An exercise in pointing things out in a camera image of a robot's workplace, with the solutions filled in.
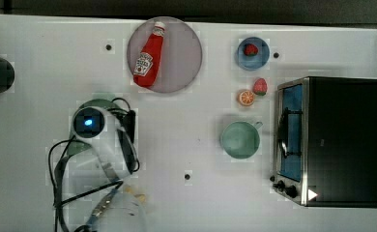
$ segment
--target green mug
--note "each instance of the green mug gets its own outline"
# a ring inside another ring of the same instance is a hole
[[[258,150],[260,136],[258,129],[263,124],[257,122],[234,122],[222,132],[220,143],[224,151],[235,159],[250,158]]]

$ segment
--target toaster oven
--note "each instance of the toaster oven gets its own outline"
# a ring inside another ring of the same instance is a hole
[[[275,128],[277,193],[307,207],[377,207],[377,79],[281,84]]]

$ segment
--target strawberry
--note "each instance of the strawberry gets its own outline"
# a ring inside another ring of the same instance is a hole
[[[247,43],[246,47],[244,48],[244,55],[246,56],[255,56],[258,53],[258,48],[252,44]]]
[[[265,81],[264,78],[259,78],[257,81],[254,83],[254,87],[252,88],[252,92],[254,94],[259,95],[259,96],[264,96],[267,94],[267,82]]]

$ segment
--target blue light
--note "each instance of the blue light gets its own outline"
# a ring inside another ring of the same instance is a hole
[[[93,124],[93,120],[92,119],[88,119],[88,120],[86,120],[85,121],[85,126],[92,126],[92,124]]]

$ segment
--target toaster oven window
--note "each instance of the toaster oven window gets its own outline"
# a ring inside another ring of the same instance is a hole
[[[301,180],[301,138],[302,138],[303,86],[284,89],[282,99],[282,125],[286,135],[281,146],[279,174],[295,181]]]

